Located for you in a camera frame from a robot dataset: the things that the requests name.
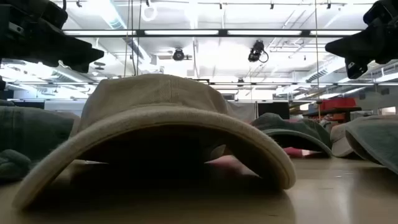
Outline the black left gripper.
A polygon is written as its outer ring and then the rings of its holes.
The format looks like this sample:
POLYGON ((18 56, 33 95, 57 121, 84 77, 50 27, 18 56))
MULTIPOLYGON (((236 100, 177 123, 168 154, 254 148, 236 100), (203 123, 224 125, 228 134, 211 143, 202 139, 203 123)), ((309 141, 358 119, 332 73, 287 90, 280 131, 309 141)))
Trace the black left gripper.
POLYGON ((79 73, 104 56, 102 50, 62 32, 67 0, 0 0, 0 61, 4 58, 56 65, 79 73))

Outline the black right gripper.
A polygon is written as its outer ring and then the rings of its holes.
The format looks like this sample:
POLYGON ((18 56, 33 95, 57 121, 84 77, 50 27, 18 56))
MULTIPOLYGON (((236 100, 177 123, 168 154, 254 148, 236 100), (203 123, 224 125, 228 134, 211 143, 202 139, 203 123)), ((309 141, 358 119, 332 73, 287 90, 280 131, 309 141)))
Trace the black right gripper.
POLYGON ((377 0, 364 14, 363 21, 374 32, 372 43, 370 35, 360 32, 329 42, 325 50, 344 57, 347 77, 357 79, 368 71, 370 58, 353 57, 371 56, 378 64, 398 60, 398 0, 377 0))

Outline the dark green baseball cap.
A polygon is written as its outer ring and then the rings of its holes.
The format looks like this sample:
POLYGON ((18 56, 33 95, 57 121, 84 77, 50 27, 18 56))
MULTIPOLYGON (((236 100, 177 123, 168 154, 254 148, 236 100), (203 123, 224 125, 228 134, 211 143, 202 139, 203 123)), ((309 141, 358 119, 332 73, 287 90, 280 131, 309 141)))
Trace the dark green baseball cap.
POLYGON ((361 158, 398 175, 398 115, 373 115, 345 124, 345 137, 361 158))
POLYGON ((0 106, 0 184, 22 180, 79 121, 74 113, 0 106))
POLYGON ((283 119, 275 113, 264 113, 252 121, 251 125, 270 136, 282 148, 332 156, 330 133, 312 119, 283 119))

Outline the beige baseball cap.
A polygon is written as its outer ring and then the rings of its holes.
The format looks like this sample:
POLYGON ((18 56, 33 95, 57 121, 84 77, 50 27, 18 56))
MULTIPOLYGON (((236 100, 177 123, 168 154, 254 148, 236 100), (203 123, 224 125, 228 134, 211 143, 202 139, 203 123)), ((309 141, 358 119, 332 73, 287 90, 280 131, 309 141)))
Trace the beige baseball cap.
POLYGON ((154 73, 102 80, 87 99, 75 134, 28 173, 12 204, 27 208, 75 160, 160 172, 217 159, 219 146, 277 188, 294 186, 295 168, 285 151, 237 118, 209 85, 154 73))
POLYGON ((354 153, 346 138, 346 123, 333 126, 330 132, 331 152, 335 157, 349 157, 354 153))

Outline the black overhead frame bar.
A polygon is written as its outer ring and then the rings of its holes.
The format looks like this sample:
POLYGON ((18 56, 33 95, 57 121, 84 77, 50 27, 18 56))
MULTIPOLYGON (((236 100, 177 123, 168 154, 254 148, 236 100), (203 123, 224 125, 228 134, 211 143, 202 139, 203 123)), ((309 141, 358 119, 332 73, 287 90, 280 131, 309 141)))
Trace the black overhead frame bar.
POLYGON ((72 37, 346 37, 360 31, 354 29, 137 29, 137 30, 83 30, 63 31, 72 37))

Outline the red storage crates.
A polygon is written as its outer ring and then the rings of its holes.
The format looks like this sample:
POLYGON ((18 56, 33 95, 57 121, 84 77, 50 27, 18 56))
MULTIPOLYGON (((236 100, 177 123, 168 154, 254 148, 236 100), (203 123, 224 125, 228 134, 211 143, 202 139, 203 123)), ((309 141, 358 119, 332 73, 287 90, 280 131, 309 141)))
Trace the red storage crates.
POLYGON ((323 100, 320 105, 321 110, 332 110, 335 108, 352 108, 356 107, 354 98, 332 98, 323 100))

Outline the red plastic bin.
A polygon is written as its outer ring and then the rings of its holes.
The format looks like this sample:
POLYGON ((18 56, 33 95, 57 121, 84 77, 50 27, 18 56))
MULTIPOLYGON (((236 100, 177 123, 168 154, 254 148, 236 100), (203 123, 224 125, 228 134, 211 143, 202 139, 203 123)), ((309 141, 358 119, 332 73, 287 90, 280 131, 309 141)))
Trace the red plastic bin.
POLYGON ((290 158, 296 158, 296 159, 319 158, 324 156, 324 154, 321 152, 297 149, 294 147, 286 147, 284 148, 284 151, 290 158))

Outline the black background screen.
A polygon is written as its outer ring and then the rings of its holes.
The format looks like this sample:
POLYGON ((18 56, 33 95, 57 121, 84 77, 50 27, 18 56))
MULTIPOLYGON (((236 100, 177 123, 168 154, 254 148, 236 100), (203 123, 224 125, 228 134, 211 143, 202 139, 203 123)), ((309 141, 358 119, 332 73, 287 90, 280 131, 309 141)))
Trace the black background screen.
POLYGON ((289 104, 283 102, 276 103, 258 103, 258 116, 264 113, 274 113, 279 115, 282 119, 290 118, 289 104))

